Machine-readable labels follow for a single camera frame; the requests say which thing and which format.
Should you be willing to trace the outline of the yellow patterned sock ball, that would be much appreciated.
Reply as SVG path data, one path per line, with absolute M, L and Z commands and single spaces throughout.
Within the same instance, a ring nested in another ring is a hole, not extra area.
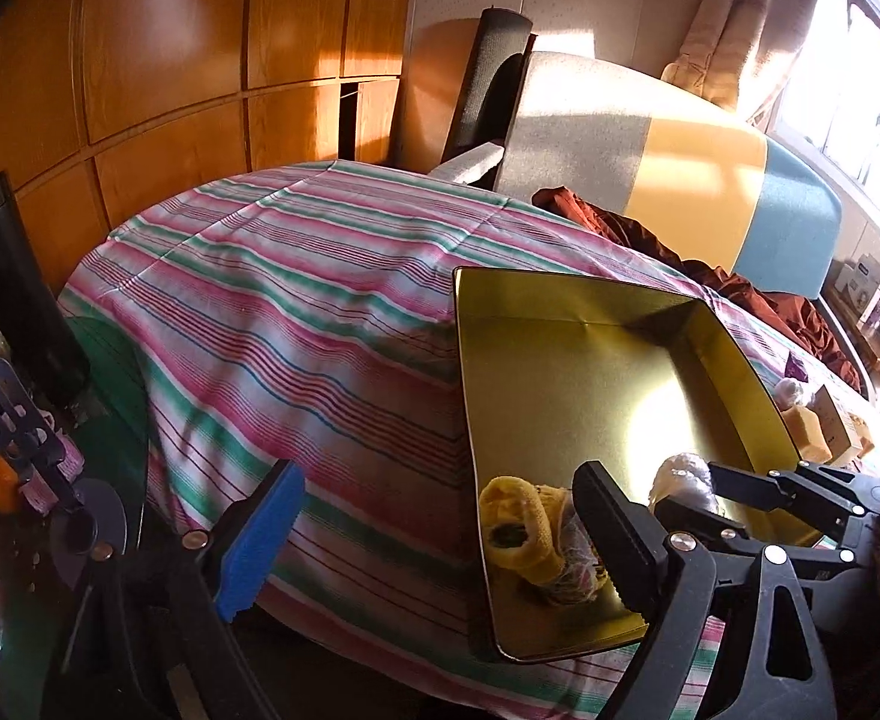
M 554 605 L 590 603 L 609 583 L 570 489 L 497 476 L 480 493 L 479 523 L 487 561 Z

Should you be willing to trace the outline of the large yellow sponge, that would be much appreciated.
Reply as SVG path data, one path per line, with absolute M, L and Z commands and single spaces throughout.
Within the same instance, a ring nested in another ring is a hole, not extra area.
M 827 463 L 833 454 L 822 433 L 821 420 L 807 406 L 792 405 L 782 411 L 782 420 L 796 445 L 799 457 L 805 461 Z

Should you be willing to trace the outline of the beige cardboard box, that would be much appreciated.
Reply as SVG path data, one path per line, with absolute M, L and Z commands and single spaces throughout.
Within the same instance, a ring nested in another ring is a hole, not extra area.
M 848 465 L 853 460 L 861 460 L 874 449 L 866 422 L 846 411 L 827 387 L 819 388 L 810 397 L 809 408 L 821 423 L 822 436 L 832 454 L 830 465 Z

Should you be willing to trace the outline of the white plastic bag ball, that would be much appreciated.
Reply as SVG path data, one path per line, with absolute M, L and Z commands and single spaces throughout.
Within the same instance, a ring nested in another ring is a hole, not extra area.
M 807 406 L 810 397 L 812 397 L 810 383 L 794 377 L 783 377 L 775 383 L 775 387 L 771 390 L 771 398 L 780 411 L 788 411 L 794 406 Z

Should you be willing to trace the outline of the purple snack packet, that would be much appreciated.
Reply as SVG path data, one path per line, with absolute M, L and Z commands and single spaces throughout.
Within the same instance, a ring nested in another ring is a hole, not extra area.
M 789 353 L 786 358 L 785 370 L 783 371 L 785 379 L 796 380 L 796 382 L 808 383 L 809 374 L 804 367 L 803 360 L 798 356 Z

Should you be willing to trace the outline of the rust brown blanket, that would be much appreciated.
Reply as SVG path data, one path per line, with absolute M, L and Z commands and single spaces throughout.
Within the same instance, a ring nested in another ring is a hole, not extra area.
M 541 188 L 531 199 L 540 210 L 563 216 L 568 221 L 596 232 L 600 238 L 648 255 L 682 273 L 684 277 L 713 289 L 719 296 L 747 310 L 760 322 L 817 358 L 846 385 L 861 392 L 863 378 L 855 363 L 840 346 L 814 302 L 803 296 L 778 291 L 762 291 L 741 275 L 728 273 L 721 266 L 710 266 L 695 259 L 681 259 L 674 250 L 661 244 L 643 224 L 602 210 L 586 202 L 567 187 Z

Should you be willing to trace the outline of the white product box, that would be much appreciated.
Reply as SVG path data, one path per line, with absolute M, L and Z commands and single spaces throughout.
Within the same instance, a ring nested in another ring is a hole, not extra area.
M 863 325 L 880 301 L 880 262 L 871 254 L 861 255 L 856 262 L 845 262 L 833 286 L 853 310 L 856 322 Z

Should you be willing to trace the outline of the gold metal tin box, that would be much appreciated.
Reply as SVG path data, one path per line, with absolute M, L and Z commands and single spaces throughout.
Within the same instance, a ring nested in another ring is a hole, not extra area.
M 702 299 L 581 275 L 454 270 L 454 314 L 474 500 L 497 476 L 573 489 L 599 460 L 645 509 L 666 458 L 764 475 L 798 449 L 744 351 Z M 590 603 L 545 600 L 483 554 L 479 516 L 471 645 L 488 661 L 544 663 L 641 639 L 664 571 L 607 569 Z

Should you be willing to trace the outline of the striped bedspread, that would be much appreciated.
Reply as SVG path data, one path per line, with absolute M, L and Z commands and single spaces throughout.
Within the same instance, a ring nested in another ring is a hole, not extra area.
M 209 527 L 291 460 L 303 511 L 236 632 L 310 718 L 591 718 L 627 650 L 542 667 L 467 645 L 469 457 L 453 320 L 460 266 L 581 273 L 703 299 L 765 383 L 814 344 L 547 208 L 346 161 L 225 177 L 134 216 L 77 266 L 65 312 L 139 350 L 149 497 Z

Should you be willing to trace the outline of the window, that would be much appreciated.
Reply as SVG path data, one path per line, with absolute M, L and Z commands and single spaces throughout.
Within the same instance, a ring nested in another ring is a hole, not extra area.
M 867 0 L 815 0 L 771 132 L 837 177 L 880 224 L 880 18 Z

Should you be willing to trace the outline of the black foam roll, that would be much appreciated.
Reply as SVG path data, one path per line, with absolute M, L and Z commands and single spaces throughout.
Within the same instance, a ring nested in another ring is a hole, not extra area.
M 533 21 L 521 13 L 504 8 L 483 10 L 465 64 L 443 161 L 487 142 L 504 142 L 533 39 Z

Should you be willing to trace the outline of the beige curtain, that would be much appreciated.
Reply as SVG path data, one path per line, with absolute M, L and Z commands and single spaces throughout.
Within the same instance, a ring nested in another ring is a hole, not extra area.
M 702 0 L 661 80 L 751 124 L 782 93 L 817 0 Z

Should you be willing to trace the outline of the wooden wardrobe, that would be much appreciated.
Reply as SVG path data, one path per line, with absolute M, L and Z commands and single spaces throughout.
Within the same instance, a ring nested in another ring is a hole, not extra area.
M 154 203 L 239 172 L 381 163 L 409 0 L 12 0 L 0 174 L 47 286 Z

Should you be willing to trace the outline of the black cylinder post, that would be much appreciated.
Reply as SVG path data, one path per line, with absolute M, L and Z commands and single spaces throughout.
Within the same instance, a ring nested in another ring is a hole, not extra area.
M 90 362 L 44 284 L 4 171 L 0 172 L 0 329 L 15 364 L 54 408 L 69 410 L 90 383 Z

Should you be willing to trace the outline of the white bed rail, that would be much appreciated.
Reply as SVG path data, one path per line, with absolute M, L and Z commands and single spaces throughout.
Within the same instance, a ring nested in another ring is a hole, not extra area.
M 475 184 L 500 165 L 503 154 L 503 145 L 495 142 L 481 143 L 438 164 L 428 172 L 428 176 L 448 184 Z

